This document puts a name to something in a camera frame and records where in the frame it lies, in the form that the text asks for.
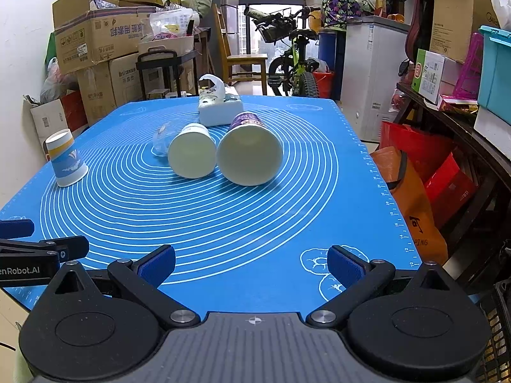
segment bicycle basket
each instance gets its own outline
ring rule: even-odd
[[[507,345],[510,340],[510,318],[505,294],[511,287],[511,279],[498,282],[490,294],[481,299],[479,305],[490,322],[492,337],[483,354],[481,365],[476,372],[480,382],[510,382],[511,368],[509,364],[510,350]]]
[[[278,42],[279,40],[288,37],[290,32],[295,29],[296,27],[290,22],[282,22],[278,25],[278,27],[273,24],[265,24],[257,28],[263,36],[265,43]]]

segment green bicycle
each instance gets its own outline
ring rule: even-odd
[[[244,14],[252,19],[266,43],[276,43],[289,38],[291,47],[283,55],[275,58],[268,67],[268,85],[276,96],[282,96],[280,87],[286,96],[319,98],[316,79],[312,72],[319,67],[314,59],[305,59],[305,50],[310,40],[318,35],[311,29],[298,29],[296,18],[307,19],[313,11],[320,8],[308,7],[287,17],[282,13],[266,14],[253,8],[245,8]]]

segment white tissue pack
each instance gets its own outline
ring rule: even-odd
[[[243,112],[240,96],[232,86],[225,86],[223,81],[211,74],[199,80],[209,79],[213,88],[199,94],[199,122],[204,126],[230,125],[237,114]]]

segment bicycle tire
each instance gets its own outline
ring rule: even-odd
[[[319,98],[318,84],[311,72],[304,72],[298,78],[298,96]]]
[[[270,66],[268,67],[268,85],[272,89],[275,96],[282,96],[282,93],[280,92],[280,89],[279,89],[280,85],[283,86],[283,91],[286,93],[286,96],[287,96],[287,92],[290,90],[290,89],[288,89],[287,91],[285,90],[285,88],[284,88],[285,83],[280,78],[282,75],[277,74],[277,69],[280,67],[281,70],[283,71],[284,76],[288,75],[287,77],[289,79],[290,78],[289,70],[290,70],[290,68],[292,68],[292,66],[293,66],[292,60],[285,56],[279,56],[279,57],[273,59],[272,62],[270,63]]]

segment wooden chair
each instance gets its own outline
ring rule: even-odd
[[[220,55],[222,57],[222,79],[225,83],[260,81],[263,87],[263,95],[267,95],[266,86],[266,60],[267,55],[231,55],[229,40],[227,38],[227,29],[224,16],[220,7],[213,4],[213,15],[218,35],[218,45],[220,46]],[[233,73],[234,65],[261,65],[261,72],[236,72]]]

